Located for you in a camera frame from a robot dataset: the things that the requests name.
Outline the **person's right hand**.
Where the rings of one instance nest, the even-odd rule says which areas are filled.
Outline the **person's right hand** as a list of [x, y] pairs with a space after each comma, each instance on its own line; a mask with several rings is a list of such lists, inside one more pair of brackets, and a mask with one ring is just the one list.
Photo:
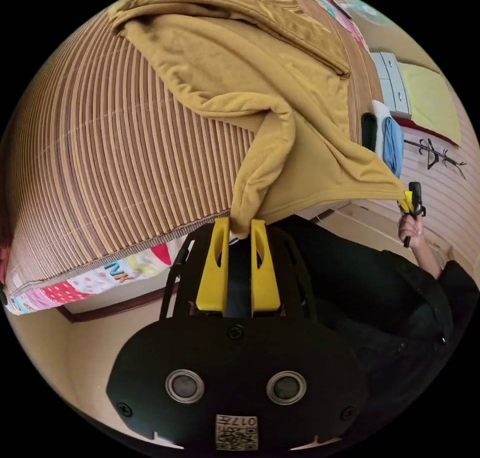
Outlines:
[[398, 223], [398, 237], [404, 246], [408, 241], [408, 247], [417, 250], [425, 243], [423, 217], [403, 214]]

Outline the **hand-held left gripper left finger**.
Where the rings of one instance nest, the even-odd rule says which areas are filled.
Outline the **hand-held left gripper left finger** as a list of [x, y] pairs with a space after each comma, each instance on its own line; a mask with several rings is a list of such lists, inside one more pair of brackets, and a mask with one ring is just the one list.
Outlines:
[[199, 311], [225, 311], [228, 294], [230, 219], [217, 218], [213, 224], [205, 264], [197, 292]]

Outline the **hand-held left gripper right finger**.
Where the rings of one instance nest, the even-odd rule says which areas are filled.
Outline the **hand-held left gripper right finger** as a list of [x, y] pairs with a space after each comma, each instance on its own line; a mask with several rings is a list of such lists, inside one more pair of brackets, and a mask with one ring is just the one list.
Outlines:
[[251, 311], [276, 312], [280, 308], [272, 253], [265, 222], [254, 219], [250, 227]]

